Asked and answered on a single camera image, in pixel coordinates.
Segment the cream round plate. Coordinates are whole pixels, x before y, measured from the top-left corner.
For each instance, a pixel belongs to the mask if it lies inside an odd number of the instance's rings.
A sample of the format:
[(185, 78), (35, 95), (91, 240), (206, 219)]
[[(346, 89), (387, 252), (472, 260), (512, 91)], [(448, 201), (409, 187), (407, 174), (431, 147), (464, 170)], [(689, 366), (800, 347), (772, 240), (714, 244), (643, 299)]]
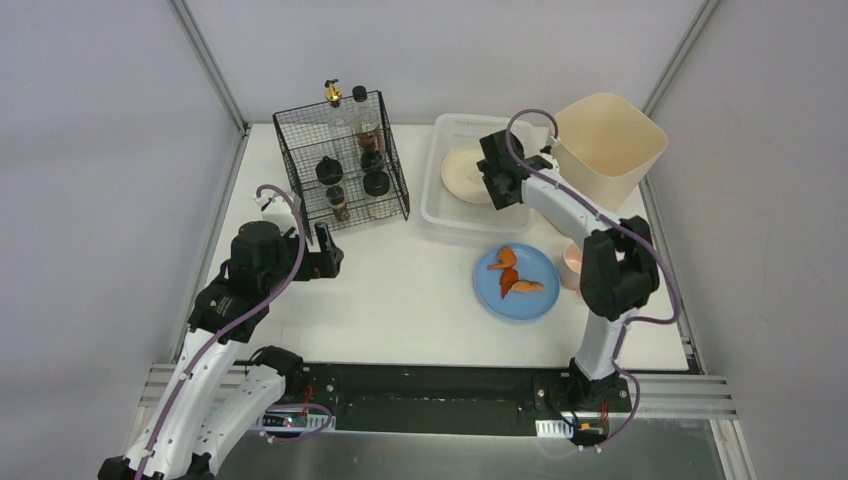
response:
[(491, 204), (477, 162), (484, 159), (478, 143), (467, 143), (452, 149), (441, 165), (441, 178), (448, 191), (471, 204)]

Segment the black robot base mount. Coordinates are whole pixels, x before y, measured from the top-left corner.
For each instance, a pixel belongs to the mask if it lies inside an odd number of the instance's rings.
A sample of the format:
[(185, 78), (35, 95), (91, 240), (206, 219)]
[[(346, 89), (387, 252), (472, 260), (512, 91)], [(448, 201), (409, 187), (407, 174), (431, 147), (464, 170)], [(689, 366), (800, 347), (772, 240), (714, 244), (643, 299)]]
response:
[(567, 436), (605, 432), (632, 409), (625, 379), (588, 385), (571, 368), (307, 363), (253, 425), (278, 438), (323, 432)]

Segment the clear bottle gold spout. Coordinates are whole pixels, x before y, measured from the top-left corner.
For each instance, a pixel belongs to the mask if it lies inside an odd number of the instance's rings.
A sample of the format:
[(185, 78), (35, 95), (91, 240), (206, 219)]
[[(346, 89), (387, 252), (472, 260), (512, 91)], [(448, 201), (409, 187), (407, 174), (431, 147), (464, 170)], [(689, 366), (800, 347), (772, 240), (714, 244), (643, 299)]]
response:
[(348, 112), (342, 107), (342, 92), (336, 86), (337, 79), (326, 80), (324, 83), (325, 100), (329, 105), (326, 125), (331, 144), (337, 160), (345, 160), (352, 149), (353, 130), (349, 125)]

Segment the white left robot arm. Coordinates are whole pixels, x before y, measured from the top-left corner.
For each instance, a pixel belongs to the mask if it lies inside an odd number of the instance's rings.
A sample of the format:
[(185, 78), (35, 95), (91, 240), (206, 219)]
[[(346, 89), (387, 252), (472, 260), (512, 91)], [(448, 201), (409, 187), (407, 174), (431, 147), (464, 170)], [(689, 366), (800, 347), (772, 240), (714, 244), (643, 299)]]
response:
[(270, 304), (294, 281), (335, 278), (343, 251), (317, 224), (311, 252), (291, 195), (264, 184), (258, 221), (242, 225), (230, 257), (195, 298), (188, 330), (162, 398), (139, 437), (122, 455), (104, 460), (100, 479), (213, 479), (239, 439), (289, 390), (301, 356), (260, 349), (235, 393), (213, 400), (239, 350), (268, 315)]

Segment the dark sauce bottle red label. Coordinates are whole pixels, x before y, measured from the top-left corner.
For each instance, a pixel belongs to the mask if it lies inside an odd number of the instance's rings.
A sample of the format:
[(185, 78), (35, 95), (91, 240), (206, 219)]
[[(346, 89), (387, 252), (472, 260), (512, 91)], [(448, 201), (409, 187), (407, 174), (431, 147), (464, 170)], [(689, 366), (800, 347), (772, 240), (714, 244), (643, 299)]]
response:
[(369, 103), (366, 87), (363, 85), (354, 86), (352, 96), (355, 102), (352, 128), (356, 134), (359, 146), (363, 149), (374, 147), (381, 154), (384, 154), (385, 142), (381, 115)]

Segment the small dark taped spice jar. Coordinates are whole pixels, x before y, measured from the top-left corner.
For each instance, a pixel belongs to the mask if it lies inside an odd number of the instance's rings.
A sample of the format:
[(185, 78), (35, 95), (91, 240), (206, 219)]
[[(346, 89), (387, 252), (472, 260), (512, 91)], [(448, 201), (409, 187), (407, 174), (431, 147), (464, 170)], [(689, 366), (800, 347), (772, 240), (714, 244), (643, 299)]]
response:
[(325, 196), (336, 220), (339, 222), (349, 221), (350, 213), (344, 188), (333, 185), (326, 190)]

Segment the spice jar black lid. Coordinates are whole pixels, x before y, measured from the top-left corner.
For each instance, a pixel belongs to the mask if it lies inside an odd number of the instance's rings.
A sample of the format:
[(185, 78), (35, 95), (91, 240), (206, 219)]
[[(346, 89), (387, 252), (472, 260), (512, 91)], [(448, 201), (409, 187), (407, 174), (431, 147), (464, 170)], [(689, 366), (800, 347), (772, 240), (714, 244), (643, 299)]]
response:
[(330, 156), (323, 156), (315, 166), (315, 174), (320, 184), (331, 187), (343, 180), (344, 168), (339, 160)]
[(364, 175), (386, 172), (385, 157), (374, 145), (366, 145), (364, 147), (359, 163)]
[(382, 219), (391, 214), (388, 206), (391, 189), (389, 175), (382, 171), (371, 171), (362, 179), (366, 208), (374, 219)]

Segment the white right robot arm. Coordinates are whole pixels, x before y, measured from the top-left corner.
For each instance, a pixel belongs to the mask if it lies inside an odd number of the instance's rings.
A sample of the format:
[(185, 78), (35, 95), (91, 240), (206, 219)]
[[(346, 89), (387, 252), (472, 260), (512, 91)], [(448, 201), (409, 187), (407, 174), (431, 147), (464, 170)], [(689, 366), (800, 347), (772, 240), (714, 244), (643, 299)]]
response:
[(576, 406), (594, 402), (619, 378), (616, 360), (628, 321), (660, 285), (650, 227), (639, 216), (614, 219), (558, 173), (551, 155), (522, 158), (509, 130), (486, 135), (479, 144), (477, 168), (494, 207), (528, 206), (582, 252), (579, 291), (589, 314), (569, 363), (566, 398)]

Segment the blue round plate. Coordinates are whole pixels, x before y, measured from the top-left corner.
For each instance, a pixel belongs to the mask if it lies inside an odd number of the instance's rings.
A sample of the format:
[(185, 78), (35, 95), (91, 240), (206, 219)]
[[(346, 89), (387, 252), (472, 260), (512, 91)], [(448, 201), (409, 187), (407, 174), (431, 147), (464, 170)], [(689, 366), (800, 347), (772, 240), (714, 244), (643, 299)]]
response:
[[(502, 270), (488, 270), (487, 266), (495, 262), (497, 251), (509, 246), (517, 256), (514, 267), (520, 280), (540, 282), (545, 286), (543, 292), (520, 294), (509, 292), (501, 297), (499, 279)], [(556, 305), (560, 283), (558, 272), (551, 260), (540, 250), (523, 243), (506, 243), (486, 250), (478, 259), (472, 275), (475, 296), (490, 313), (514, 323), (527, 323), (549, 313)]]

